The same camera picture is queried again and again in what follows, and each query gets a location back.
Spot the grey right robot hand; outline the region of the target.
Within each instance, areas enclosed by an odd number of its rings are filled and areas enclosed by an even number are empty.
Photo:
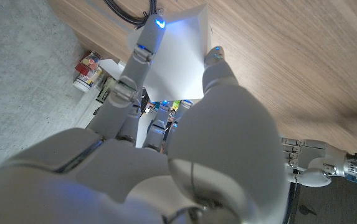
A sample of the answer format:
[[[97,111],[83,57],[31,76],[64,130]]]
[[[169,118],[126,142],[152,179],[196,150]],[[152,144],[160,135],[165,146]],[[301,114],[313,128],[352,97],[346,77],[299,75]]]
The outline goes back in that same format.
[[[158,152],[135,146],[137,105],[166,23],[151,15],[128,63],[86,128],[57,133],[0,165],[0,223],[281,223],[284,156],[266,108],[212,49],[204,96]]]

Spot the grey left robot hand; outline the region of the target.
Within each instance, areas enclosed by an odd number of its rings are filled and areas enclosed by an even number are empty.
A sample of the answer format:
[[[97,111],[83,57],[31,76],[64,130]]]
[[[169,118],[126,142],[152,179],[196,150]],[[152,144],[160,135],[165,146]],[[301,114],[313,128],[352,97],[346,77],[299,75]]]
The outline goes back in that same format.
[[[324,187],[334,177],[357,183],[357,151],[350,154],[327,142],[282,138],[287,180],[307,187]]]

